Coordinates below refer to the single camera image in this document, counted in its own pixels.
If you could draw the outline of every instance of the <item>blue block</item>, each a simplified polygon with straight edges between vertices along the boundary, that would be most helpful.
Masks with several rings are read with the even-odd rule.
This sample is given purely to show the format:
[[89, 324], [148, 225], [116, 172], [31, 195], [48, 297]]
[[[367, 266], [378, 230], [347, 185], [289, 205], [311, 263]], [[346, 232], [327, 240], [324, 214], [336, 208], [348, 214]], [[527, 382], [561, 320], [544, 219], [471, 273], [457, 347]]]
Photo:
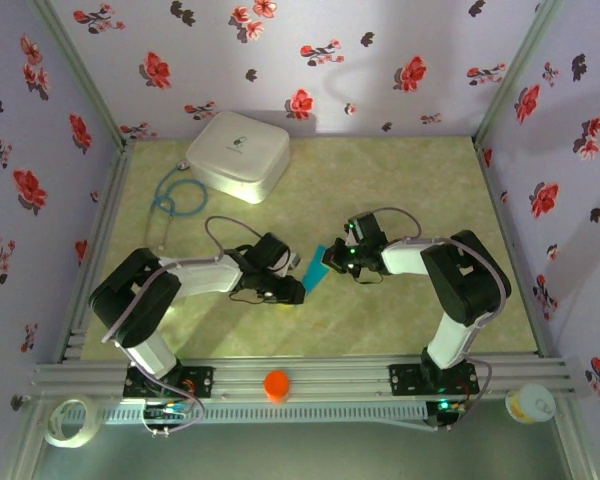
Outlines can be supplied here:
[[309, 295], [311, 291], [322, 281], [327, 273], [329, 273], [329, 269], [322, 264], [322, 257], [324, 252], [327, 251], [327, 248], [324, 245], [318, 245], [316, 248], [316, 253], [313, 255], [311, 259], [311, 263], [309, 263], [309, 269], [304, 277], [302, 277], [302, 285], [305, 289], [305, 296]]

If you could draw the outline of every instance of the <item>white container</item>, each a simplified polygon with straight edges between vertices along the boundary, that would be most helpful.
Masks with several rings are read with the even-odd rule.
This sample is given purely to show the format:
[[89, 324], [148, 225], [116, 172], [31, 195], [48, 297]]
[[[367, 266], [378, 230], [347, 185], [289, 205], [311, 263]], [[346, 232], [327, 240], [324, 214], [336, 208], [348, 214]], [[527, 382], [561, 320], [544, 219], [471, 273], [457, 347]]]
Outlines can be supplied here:
[[547, 422], [556, 413], [556, 401], [551, 392], [535, 383], [511, 390], [504, 401], [509, 415], [520, 423]]
[[237, 113], [221, 112], [193, 141], [187, 161], [206, 186], [260, 203], [289, 164], [289, 134]]

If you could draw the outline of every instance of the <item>blue cable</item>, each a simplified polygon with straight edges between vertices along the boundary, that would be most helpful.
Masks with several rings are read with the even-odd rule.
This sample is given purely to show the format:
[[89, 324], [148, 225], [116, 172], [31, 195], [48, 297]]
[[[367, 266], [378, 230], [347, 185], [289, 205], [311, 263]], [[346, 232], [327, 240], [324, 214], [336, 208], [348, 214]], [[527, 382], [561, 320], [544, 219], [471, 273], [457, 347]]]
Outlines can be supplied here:
[[[160, 180], [160, 183], [158, 183], [158, 186], [156, 187], [156, 191], [153, 194], [153, 203], [151, 204], [151, 210], [158, 207], [164, 213], [167, 213], [167, 214], [171, 215], [172, 217], [190, 217], [191, 215], [196, 215], [196, 214], [200, 213], [204, 209], [204, 207], [207, 205], [207, 201], [209, 200], [209, 194], [207, 193], [207, 187], [205, 187], [202, 182], [199, 182], [198, 180], [195, 180], [193, 178], [183, 178], [181, 180], [176, 180], [175, 182], [173, 182], [171, 185], [169, 185], [167, 187], [167, 190], [164, 192], [164, 194], [160, 195], [160, 190], [162, 189], [162, 186], [164, 185], [164, 183], [169, 179], [169, 177], [171, 175], [173, 175], [174, 173], [176, 173], [177, 171], [181, 171], [181, 170], [182, 170], [182, 168], [178, 168], [178, 166], [176, 165], [175, 167], [173, 167], [173, 169], [169, 173], [167, 173], [164, 176], [164, 178], [162, 180]], [[194, 208], [193, 210], [191, 210], [189, 212], [178, 212], [178, 211], [176, 211], [176, 202], [171, 197], [171, 192], [177, 186], [184, 185], [186, 183], [191, 183], [193, 185], [200, 187], [200, 190], [202, 190], [202, 197], [203, 197], [202, 203], [200, 203], [200, 205], [198, 205], [196, 208]], [[162, 206], [162, 204], [164, 202], [169, 203], [168, 209], [166, 207]]]

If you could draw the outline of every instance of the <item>orange object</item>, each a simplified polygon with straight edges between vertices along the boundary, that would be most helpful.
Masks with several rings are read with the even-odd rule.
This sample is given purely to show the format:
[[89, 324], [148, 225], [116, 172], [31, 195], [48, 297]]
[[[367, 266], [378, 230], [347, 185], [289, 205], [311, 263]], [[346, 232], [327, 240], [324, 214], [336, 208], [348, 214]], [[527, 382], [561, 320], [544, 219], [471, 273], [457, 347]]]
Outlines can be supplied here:
[[289, 398], [291, 381], [286, 373], [280, 370], [270, 372], [264, 379], [264, 392], [273, 403], [284, 403]]

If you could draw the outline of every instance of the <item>tape roll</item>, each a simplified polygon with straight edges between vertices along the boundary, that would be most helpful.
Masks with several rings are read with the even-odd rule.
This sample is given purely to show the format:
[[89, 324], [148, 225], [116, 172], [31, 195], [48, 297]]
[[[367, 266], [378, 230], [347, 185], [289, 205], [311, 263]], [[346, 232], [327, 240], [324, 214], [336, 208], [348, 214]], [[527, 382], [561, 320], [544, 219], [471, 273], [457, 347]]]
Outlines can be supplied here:
[[[62, 423], [65, 417], [76, 405], [82, 405], [84, 408], [84, 424], [78, 430], [78, 433], [71, 437], [66, 437], [62, 431]], [[54, 408], [45, 431], [45, 440], [54, 447], [78, 448], [91, 440], [102, 425], [102, 409], [89, 397], [84, 395], [75, 395], [60, 402]]]

